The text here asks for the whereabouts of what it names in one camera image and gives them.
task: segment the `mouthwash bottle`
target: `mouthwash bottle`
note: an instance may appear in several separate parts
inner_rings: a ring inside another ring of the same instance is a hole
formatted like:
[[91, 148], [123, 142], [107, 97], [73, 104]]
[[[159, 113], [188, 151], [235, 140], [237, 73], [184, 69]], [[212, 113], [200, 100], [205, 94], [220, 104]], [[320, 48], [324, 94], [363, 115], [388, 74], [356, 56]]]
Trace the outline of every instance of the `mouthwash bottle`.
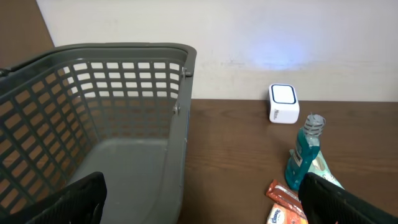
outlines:
[[305, 124], [297, 133], [294, 153], [287, 162], [286, 182], [292, 190], [298, 190], [304, 175], [320, 150], [319, 136], [325, 126], [325, 119], [320, 115], [310, 114]]

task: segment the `basket bottom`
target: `basket bottom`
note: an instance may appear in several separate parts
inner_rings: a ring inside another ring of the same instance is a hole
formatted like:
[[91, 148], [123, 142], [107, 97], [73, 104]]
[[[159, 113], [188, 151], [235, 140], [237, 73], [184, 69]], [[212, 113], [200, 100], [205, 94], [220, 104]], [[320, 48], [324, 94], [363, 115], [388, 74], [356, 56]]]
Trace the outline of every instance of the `basket bottom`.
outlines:
[[69, 184], [102, 172], [108, 195], [101, 223], [145, 223], [162, 187], [166, 147], [167, 139], [103, 141], [86, 156]]

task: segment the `blue liquid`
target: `blue liquid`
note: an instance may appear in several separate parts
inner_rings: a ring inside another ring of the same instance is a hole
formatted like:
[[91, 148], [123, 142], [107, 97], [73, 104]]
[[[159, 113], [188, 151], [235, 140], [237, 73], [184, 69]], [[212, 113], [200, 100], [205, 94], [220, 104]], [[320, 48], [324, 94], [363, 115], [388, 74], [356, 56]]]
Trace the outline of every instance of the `blue liquid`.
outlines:
[[287, 185], [292, 190], [299, 189], [304, 175], [308, 172], [311, 163], [317, 157], [319, 150], [319, 138], [306, 136], [303, 128], [300, 128], [297, 133], [295, 151], [287, 162], [285, 170]]

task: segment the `dark blue outline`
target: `dark blue outline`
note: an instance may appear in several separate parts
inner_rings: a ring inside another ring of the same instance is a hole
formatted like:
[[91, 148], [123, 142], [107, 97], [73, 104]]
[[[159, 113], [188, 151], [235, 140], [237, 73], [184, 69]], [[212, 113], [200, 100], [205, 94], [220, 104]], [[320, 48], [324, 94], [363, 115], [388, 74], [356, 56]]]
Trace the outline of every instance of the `dark blue outline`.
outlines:
[[294, 89], [293, 89], [293, 87], [292, 87], [291, 85], [273, 84], [273, 85], [271, 86], [271, 91], [272, 91], [272, 100], [273, 100], [275, 103], [279, 103], [279, 102], [276, 102], [276, 101], [275, 101], [275, 98], [274, 98], [274, 85], [278, 85], [278, 86], [289, 86], [289, 87], [291, 87], [291, 89], [292, 89], [293, 97], [294, 97], [294, 102], [293, 102], [293, 103], [281, 103], [281, 104], [295, 104], [295, 103], [296, 103], [296, 94], [294, 93]]

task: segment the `perforated basket wall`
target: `perforated basket wall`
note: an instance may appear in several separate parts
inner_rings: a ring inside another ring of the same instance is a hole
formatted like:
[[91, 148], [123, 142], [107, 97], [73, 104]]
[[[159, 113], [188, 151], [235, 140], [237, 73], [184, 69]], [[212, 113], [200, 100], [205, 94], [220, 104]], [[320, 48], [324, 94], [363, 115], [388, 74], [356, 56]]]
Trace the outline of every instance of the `perforated basket wall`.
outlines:
[[184, 47], [74, 45], [13, 68], [0, 80], [0, 215], [61, 189], [104, 139], [167, 139]]

